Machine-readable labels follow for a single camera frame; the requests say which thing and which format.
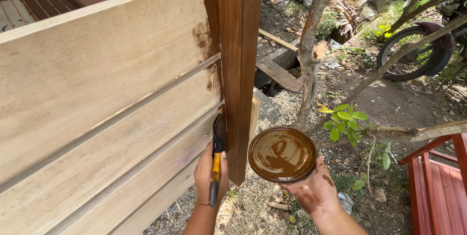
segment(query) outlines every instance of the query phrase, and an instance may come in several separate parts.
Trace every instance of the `human hand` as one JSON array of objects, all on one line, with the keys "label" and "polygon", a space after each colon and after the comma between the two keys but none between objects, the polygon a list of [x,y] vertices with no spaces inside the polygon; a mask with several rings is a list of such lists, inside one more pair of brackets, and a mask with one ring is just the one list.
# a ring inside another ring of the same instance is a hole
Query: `human hand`
[{"label": "human hand", "polygon": [[[196,203],[209,205],[209,186],[211,185],[211,174],[213,172],[213,142],[209,142],[199,158],[195,168]],[[229,188],[229,173],[227,167],[226,153],[220,156],[219,191],[217,196],[217,207]]]},{"label": "human hand", "polygon": [[336,187],[324,164],[323,156],[316,159],[316,167],[307,179],[280,186],[292,193],[313,219],[319,218],[326,211],[334,212],[341,208]]}]

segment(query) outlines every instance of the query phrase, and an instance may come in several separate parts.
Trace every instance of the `wooden chair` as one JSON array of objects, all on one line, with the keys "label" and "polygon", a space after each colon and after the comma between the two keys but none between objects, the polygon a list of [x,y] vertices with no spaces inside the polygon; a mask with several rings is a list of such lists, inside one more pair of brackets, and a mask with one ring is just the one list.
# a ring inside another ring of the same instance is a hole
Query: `wooden chair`
[{"label": "wooden chair", "polygon": [[[457,157],[433,150],[452,139]],[[457,163],[459,169],[429,159]],[[467,234],[467,134],[442,136],[406,156],[412,202],[413,234]]]}]

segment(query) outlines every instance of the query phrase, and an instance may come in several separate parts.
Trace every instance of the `red bench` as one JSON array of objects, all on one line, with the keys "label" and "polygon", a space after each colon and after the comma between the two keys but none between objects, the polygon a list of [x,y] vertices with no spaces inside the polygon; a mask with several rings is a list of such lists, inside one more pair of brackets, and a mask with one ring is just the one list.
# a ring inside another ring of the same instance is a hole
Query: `red bench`
[{"label": "red bench", "polygon": [[[457,157],[433,150],[450,139]],[[433,161],[429,154],[460,169]],[[439,137],[399,161],[404,164],[409,169],[413,234],[467,234],[467,134]]]}]

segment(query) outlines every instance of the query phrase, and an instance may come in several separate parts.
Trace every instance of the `can lid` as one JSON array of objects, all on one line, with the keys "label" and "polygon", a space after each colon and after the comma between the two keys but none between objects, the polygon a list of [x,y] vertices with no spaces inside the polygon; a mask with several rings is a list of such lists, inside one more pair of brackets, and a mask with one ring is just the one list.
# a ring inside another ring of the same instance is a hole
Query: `can lid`
[{"label": "can lid", "polygon": [[280,184],[307,178],[315,168],[316,156],[312,140],[289,127],[260,132],[248,148],[251,168],[262,178]]}]

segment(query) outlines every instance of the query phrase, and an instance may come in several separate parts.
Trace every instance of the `green plant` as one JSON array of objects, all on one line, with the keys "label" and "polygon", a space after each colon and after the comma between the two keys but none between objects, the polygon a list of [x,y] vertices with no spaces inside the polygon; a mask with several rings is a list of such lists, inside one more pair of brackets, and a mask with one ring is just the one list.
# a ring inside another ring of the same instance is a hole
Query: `green plant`
[{"label": "green plant", "polygon": [[[349,104],[343,104],[335,107],[334,110],[329,109],[322,104],[318,104],[321,106],[319,112],[322,113],[331,113],[332,121],[326,122],[323,125],[325,130],[328,130],[332,127],[329,132],[329,138],[336,142],[339,140],[341,134],[347,136],[349,143],[356,147],[358,142],[361,140],[361,137],[365,135],[366,129],[360,125],[358,125],[358,120],[366,120],[368,116],[361,112],[354,112],[353,106],[349,106]],[[374,124],[367,125],[368,128],[374,126]]]}]

